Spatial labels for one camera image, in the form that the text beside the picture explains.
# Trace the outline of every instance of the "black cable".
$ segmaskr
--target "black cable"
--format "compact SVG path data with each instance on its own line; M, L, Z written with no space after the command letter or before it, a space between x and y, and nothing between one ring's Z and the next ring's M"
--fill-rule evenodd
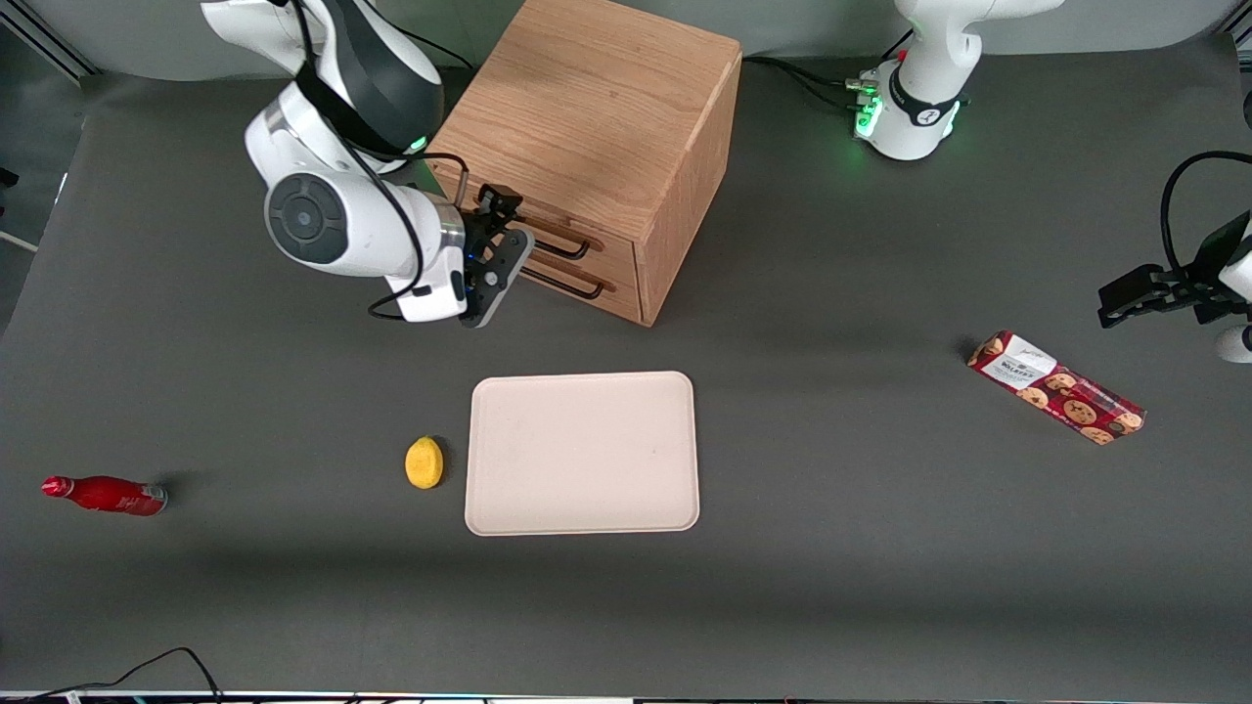
M408 31L407 29L399 26L398 24L388 20L387 16L382 14L382 10L379 10L378 8L374 8L373 3L366 3L366 5L369 5L369 9L373 10L376 15L378 15L378 19L381 19L382 21L392 25L392 29L394 29L396 31L403 34L404 36L407 36L409 39L414 39L417 41L421 41L422 44L426 44L427 46L429 46L432 49L438 49L439 51L443 51L448 56L452 56L453 59L456 59L456 60L461 61L462 64L464 64L466 68L470 69L471 71L477 70L475 68L475 65L471 64L470 60L466 59L464 56L462 56L461 54L457 54L456 51L448 49L447 46L442 46L439 44L436 44L436 43L431 41L429 39L427 39L427 38L424 38L424 36L422 36L419 34L413 34L412 31Z
M352 157L352 160L357 163L357 167L359 167L361 170L366 172L366 177L368 177L369 180L373 182L374 188L377 188L378 192L382 193L383 197L387 199L387 202L391 203L392 208L396 209L396 215L399 217L401 224L404 225L404 233L408 234L408 241L413 246L413 253L417 256L417 271L413 274L413 281L409 282L408 286L401 288L399 291L389 293L379 298L378 301L374 301L373 303L369 304L369 307L366 308L366 312L369 313L372 317L382 318L384 321L403 321L404 316L379 313L378 308L398 299L406 293L412 293L413 289L417 288L417 283L422 281L422 272L426 271L426 257L422 256L422 243L417 238L417 230L413 228L413 222L408 219L408 213L404 212L404 207L399 204L399 199L396 198L396 194L392 193L389 188L387 188L387 184L383 183L382 177L379 177L373 169L369 168L369 164L366 163L366 160L361 157L361 154L357 154L357 150L348 144L348 140L346 140L343 135L338 133L338 130L336 130L332 127L331 132L333 132L334 137L339 139L339 144L343 144L343 148L348 150L348 154Z
M139 663L138 665L130 668L120 678L113 681L85 681L83 684L73 684L70 686L63 686L60 689L51 689L43 694L35 694L34 696L26 696L25 699L20 699L19 701L36 701L39 699L48 699L49 696L56 696L59 694L66 694L69 691L78 691L80 689L106 689L110 686L118 686L119 684L126 681L126 679L129 679L130 675L138 673L139 670L146 668L148 665L151 665L156 660L173 655L174 653L187 653L188 656L192 658L192 660L195 663L195 666L200 669L200 674L204 675L204 681L208 683L209 690L213 693L213 700L217 704L222 704L223 691L222 688L218 686L217 680L213 679L213 674L209 673L209 669L204 666L204 663L200 660L200 658L195 654L194 650L183 645L179 645L178 648L170 648L169 650L162 653L160 655L156 655L155 658L149 658L148 660Z
M913 30L911 29L909 31L904 33L904 36L901 36L895 44L893 44L890 49L888 49L886 51L883 51L881 60L885 61L885 60L890 59L891 54L894 54L895 50L899 49L901 44L904 44L905 41L908 41L910 36L913 36Z
M1242 152L1201 152L1188 157L1183 163L1174 168L1173 173L1169 174L1169 179L1166 180L1166 189L1161 194L1161 243L1166 248L1166 259L1169 261L1169 268L1172 273L1182 273L1182 264L1178 263L1178 254L1174 252L1173 247L1173 233L1169 230L1169 204L1173 200L1174 187L1178 185L1178 179L1182 174L1189 169L1193 164L1207 159L1226 159L1228 162L1241 162L1244 164L1252 164L1252 154L1244 154Z
M813 73L813 71L810 71L810 70L808 70L808 69L805 69L803 66L793 64L791 61L784 61L782 59L775 59L774 56L760 56L760 55L756 55L756 56L744 56L744 63L745 64L765 64L767 66L776 66L776 68L782 69L784 71L788 71L790 74L796 74L796 75L799 75L801 78L811 80L813 83L816 83L818 85L828 85L828 86L831 86L831 88L843 88L844 86L844 81L841 81L841 80L834 80L834 79L829 79L829 78L818 75L818 74L815 74L815 73Z
M304 63L313 65L317 59L317 54L313 53L313 35L309 34L309 20L304 16L304 3L303 0L295 0L292 3L295 8L295 19L300 23L300 44L304 49Z
M781 59L775 59L772 56L746 56L744 61L750 64L765 64L782 70L782 73L790 76L791 80L800 84L800 88L805 89L806 91L809 91L810 95L813 95L818 100L821 100L826 105L839 109L846 109L850 106L850 103L840 103L839 100L834 100L830 96L821 94L821 91L819 91L816 88L809 85L810 80L819 85L825 85L831 88L841 86L843 83L823 78L813 71L801 69L800 66L791 64L790 61L784 61Z
M470 183L470 165L466 164L466 160L462 159L461 157L444 152L422 152L419 154L382 154L379 152L367 149L352 140L348 140L348 144L352 145L353 149L368 157L373 157L379 162L441 162L441 160L454 162L458 167L461 167L461 175L457 183L456 200L453 200L452 204L456 205L457 209L461 209L461 202L464 200L466 187Z

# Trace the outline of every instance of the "red bottle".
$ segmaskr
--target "red bottle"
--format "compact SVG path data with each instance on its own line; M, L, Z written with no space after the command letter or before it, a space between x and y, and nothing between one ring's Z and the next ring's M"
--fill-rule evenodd
M165 490L155 484L138 484L118 477L44 480L44 494L65 497L90 511L151 516L165 507Z

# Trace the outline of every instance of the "wooden drawer cabinet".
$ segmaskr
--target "wooden drawer cabinet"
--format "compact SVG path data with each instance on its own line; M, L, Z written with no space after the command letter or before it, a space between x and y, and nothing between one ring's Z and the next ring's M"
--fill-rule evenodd
M466 159L470 193L522 194L527 278L651 326L726 172L740 59L608 0L527 0L431 152Z

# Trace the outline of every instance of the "bottle cap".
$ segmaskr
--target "bottle cap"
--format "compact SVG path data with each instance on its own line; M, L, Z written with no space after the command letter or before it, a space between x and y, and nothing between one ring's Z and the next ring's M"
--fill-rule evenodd
M70 491L74 491L74 480L69 477L48 477L44 480L44 486L41 487L44 494L49 496L65 496Z

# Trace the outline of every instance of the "pink tray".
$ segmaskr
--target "pink tray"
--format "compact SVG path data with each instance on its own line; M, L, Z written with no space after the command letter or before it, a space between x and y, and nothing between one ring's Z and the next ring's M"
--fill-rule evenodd
M466 525L485 536L691 527L694 402L680 372L483 380L470 420Z

